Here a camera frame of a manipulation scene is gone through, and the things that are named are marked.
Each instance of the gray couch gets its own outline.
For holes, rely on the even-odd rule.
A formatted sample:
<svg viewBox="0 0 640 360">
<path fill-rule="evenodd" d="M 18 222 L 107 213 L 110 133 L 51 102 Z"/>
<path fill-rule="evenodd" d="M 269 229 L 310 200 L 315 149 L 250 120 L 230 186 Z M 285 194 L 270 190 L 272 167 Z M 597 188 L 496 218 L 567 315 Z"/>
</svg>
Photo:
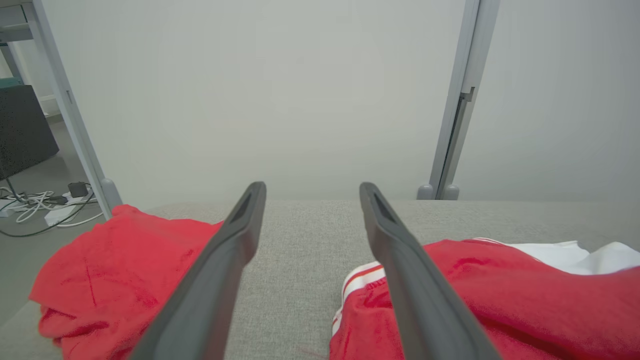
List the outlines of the gray couch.
<svg viewBox="0 0 640 360">
<path fill-rule="evenodd" d="M 487 237 L 507 243 L 620 241 L 640 250 L 640 205 L 583 202 L 392 201 L 422 243 Z M 223 220 L 233 204 L 174 204 L 165 218 Z M 227 359 L 325 359 L 348 272 L 373 261 L 357 201 L 267 201 L 257 255 L 245 268 Z M 27 303 L 0 329 L 0 359 L 60 359 Z"/>
</svg>

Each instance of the power strip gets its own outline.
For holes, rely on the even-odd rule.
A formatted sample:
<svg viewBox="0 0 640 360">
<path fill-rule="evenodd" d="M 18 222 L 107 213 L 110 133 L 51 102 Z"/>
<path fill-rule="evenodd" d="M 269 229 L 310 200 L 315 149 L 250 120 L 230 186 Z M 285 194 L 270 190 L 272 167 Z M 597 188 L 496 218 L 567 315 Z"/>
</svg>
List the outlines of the power strip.
<svg viewBox="0 0 640 360">
<path fill-rule="evenodd" d="M 62 221 L 67 216 L 71 215 L 76 210 L 76 205 L 67 206 L 66 208 L 51 210 L 48 214 L 44 216 L 44 220 L 47 222 L 47 226 L 53 226 L 58 222 Z M 66 219 L 64 222 L 69 222 L 73 220 L 74 217 L 70 217 Z"/>
<path fill-rule="evenodd" d="M 2 209 L 3 207 L 11 204 L 13 202 L 13 200 L 8 200 L 8 199 L 0 199 L 0 209 Z M 0 211 L 0 218 L 8 218 L 11 215 L 13 215 L 15 213 L 15 211 L 13 209 L 4 209 L 2 211 Z"/>
</svg>

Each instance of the red fabric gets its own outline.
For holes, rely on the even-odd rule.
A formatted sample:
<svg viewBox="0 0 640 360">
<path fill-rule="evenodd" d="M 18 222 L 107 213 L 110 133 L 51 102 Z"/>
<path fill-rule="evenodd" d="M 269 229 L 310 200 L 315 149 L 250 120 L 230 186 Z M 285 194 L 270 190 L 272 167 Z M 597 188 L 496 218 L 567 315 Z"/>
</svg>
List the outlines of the red fabric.
<svg viewBox="0 0 640 360">
<path fill-rule="evenodd" d="M 500 244 L 424 248 L 505 360 L 640 359 L 640 267 L 572 275 Z M 347 297 L 330 343 L 343 359 L 403 359 L 386 278 Z"/>
<path fill-rule="evenodd" d="M 220 226 L 118 206 L 41 269 L 40 334 L 67 360 L 125 359 Z"/>
</svg>

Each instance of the white cloth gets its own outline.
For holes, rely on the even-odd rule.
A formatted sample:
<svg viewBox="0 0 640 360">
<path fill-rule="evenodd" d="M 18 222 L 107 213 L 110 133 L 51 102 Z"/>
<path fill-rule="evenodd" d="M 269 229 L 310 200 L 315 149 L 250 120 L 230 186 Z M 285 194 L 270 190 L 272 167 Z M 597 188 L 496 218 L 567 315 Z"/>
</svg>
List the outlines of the white cloth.
<svg viewBox="0 0 640 360">
<path fill-rule="evenodd" d="M 589 253 L 577 241 L 562 243 L 507 244 L 489 238 L 473 240 L 501 243 L 514 247 L 556 269 L 576 275 L 611 274 L 640 266 L 640 252 L 623 243 L 613 242 Z"/>
</svg>

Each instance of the white wall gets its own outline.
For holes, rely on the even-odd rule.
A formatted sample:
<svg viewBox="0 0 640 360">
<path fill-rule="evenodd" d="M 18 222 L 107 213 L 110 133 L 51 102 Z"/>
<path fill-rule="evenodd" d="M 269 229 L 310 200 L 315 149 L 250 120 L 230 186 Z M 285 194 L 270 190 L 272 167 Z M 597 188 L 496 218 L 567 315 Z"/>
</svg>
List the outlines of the white wall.
<svg viewBox="0 0 640 360">
<path fill-rule="evenodd" d="M 45 0 L 105 174 L 141 208 L 427 183 L 464 0 Z"/>
<path fill-rule="evenodd" d="M 640 199 L 640 1 L 503 0 L 462 200 Z"/>
<path fill-rule="evenodd" d="M 45 72 L 44 59 L 38 53 L 33 40 L 24 40 L 10 43 L 22 80 L 25 84 L 33 86 L 33 91 L 38 97 L 42 111 L 49 114 L 59 113 L 60 109 L 49 83 L 49 77 Z"/>
</svg>

